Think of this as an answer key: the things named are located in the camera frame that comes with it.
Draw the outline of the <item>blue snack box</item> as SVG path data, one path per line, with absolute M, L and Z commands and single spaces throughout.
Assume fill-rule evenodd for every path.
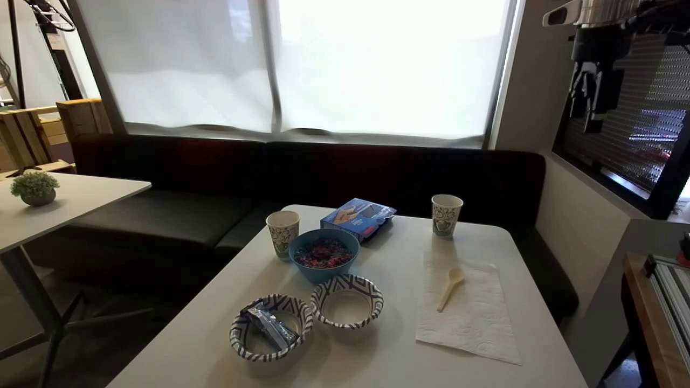
M 345 205 L 330 212 L 324 221 L 324 229 L 347 231 L 358 238 L 360 244 L 374 239 L 396 215 L 395 208 L 380 205 L 364 199 L 352 199 Z

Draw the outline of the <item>white paper napkin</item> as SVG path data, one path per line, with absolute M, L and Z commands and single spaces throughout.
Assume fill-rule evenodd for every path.
M 450 268 L 464 271 L 464 282 L 445 311 L 437 311 Z M 421 266 L 416 340 L 517 365 L 519 351 L 499 268 L 428 252 Z

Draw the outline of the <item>cream plastic spoon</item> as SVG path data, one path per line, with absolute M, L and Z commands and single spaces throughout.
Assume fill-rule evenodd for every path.
M 464 282 L 464 270 L 461 268 L 450 268 L 446 274 L 446 287 L 445 293 L 437 301 L 437 312 L 445 312 L 448 300 L 452 297 L 456 288 Z

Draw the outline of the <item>wooden side cabinet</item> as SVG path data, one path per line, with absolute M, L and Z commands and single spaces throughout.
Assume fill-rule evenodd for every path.
M 673 333 L 670 311 L 662 307 L 653 288 L 649 255 L 628 255 L 622 270 L 622 307 L 628 335 L 600 382 L 607 382 L 634 354 L 643 388 L 690 388 L 687 356 Z

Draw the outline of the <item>black bench sofa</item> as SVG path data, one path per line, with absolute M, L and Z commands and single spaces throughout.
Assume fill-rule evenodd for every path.
M 185 301 L 286 205 L 364 199 L 428 215 L 435 194 L 456 194 L 465 223 L 512 232 L 557 322 L 579 308 L 538 231 L 538 153 L 165 136 L 83 136 L 72 148 L 83 175 L 151 186 L 26 245 L 35 263 L 83 282 Z

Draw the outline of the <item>small potted green plant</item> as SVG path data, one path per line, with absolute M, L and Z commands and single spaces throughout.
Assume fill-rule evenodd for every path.
M 48 172 L 21 172 L 11 184 L 11 194 L 19 197 L 29 208 L 49 205 L 61 184 Z

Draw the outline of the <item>empty patterned paper bowl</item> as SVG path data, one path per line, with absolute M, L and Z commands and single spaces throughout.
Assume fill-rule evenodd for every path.
M 310 295 L 318 318 L 325 328 L 360 333 L 385 311 L 385 295 L 375 282 L 344 274 L 320 284 Z

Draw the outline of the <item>blue bowl with candies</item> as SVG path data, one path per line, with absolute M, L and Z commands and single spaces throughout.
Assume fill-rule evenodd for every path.
M 313 284 L 347 274 L 358 258 L 360 242 L 338 229 L 314 229 L 297 236 L 289 245 L 289 258 Z

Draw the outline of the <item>patterned paper cup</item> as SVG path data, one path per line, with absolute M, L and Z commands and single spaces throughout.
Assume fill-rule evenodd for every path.
M 295 212 L 275 212 L 265 217 L 275 252 L 280 260 L 289 258 L 289 245 L 300 236 L 300 215 Z
M 450 238 L 461 214 L 464 201 L 456 194 L 432 197 L 432 224 L 437 238 Z

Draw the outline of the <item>dark framed wall monitor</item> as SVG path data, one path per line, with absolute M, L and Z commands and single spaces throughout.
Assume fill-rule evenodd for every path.
M 555 152 L 649 217 L 687 178 L 687 36 L 579 29 Z

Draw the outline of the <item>white side table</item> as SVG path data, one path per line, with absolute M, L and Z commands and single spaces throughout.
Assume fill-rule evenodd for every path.
M 51 368 L 58 356 L 63 339 L 72 333 L 87 329 L 93 326 L 117 323 L 143 315 L 151 315 L 151 308 L 127 311 L 118 315 L 102 315 L 93 320 L 73 322 L 72 315 L 78 304 L 85 300 L 78 293 L 65 312 L 61 312 L 40 280 L 36 271 L 29 263 L 23 245 L 33 239 L 40 239 L 87 214 L 93 214 L 105 205 L 129 199 L 151 188 L 149 182 L 137 178 L 110 178 L 110 177 L 91 177 L 91 175 L 69 175 L 54 172 L 58 182 L 56 199 L 48 205 L 31 208 L 17 201 L 11 194 L 11 182 L 2 182 L 2 199 L 6 208 L 0 214 L 0 260 L 8 271 L 11 280 L 23 295 L 33 315 L 36 318 L 42 333 L 15 343 L 0 351 L 0 361 L 6 361 L 15 354 L 29 351 L 36 344 L 48 344 L 45 366 L 40 378 L 40 388 L 49 385 Z

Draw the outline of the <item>wooden crate shelf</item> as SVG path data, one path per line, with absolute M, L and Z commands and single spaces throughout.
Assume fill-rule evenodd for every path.
M 45 107 L 0 113 L 2 175 L 23 170 L 61 172 L 75 164 L 65 157 L 78 136 L 113 133 L 102 99 L 66 99 Z

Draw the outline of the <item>patterned bowl with packet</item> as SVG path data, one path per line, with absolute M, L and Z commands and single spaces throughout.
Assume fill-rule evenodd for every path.
M 230 349 L 245 362 L 278 362 L 302 349 L 313 333 L 308 301 L 283 293 L 245 304 L 228 329 Z

